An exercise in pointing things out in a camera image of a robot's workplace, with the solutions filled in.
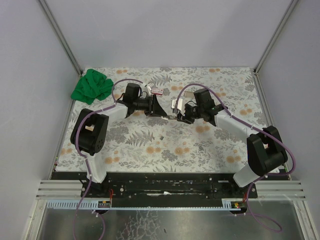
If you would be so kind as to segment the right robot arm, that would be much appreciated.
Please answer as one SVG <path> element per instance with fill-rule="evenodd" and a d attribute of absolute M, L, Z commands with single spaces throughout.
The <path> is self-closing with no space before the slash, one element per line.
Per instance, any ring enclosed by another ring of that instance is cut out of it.
<path fill-rule="evenodd" d="M 279 131 L 274 126 L 258 129 L 244 120 L 235 117 L 228 108 L 215 104 L 208 89 L 202 88 L 193 93 L 195 103 L 183 103 L 181 98 L 171 102 L 177 120 L 193 124 L 202 119 L 211 125 L 228 131 L 246 144 L 247 164 L 233 175 L 234 182 L 243 188 L 263 177 L 288 160 Z"/>

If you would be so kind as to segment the small white stapler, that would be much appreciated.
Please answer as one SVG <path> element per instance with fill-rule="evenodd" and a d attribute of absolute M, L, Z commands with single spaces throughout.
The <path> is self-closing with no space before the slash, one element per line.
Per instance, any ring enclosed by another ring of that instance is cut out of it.
<path fill-rule="evenodd" d="M 161 118 L 164 119 L 164 120 L 167 120 L 167 121 L 170 121 L 170 120 L 175 120 L 176 121 L 178 119 L 174 115 L 166 115 L 166 116 L 162 116 Z"/>

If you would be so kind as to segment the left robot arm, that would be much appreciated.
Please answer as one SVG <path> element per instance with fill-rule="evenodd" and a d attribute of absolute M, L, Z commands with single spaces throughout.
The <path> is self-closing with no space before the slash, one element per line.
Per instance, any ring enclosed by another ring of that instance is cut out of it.
<path fill-rule="evenodd" d="M 135 111 L 143 111 L 149 117 L 168 116 L 155 94 L 148 91 L 146 97 L 142 97 L 142 92 L 139 84 L 128 83 L 124 94 L 113 105 L 96 111 L 87 108 L 80 111 L 70 142 L 84 158 L 87 179 L 91 182 L 101 184 L 107 176 L 101 150 L 109 124 L 125 119 Z"/>

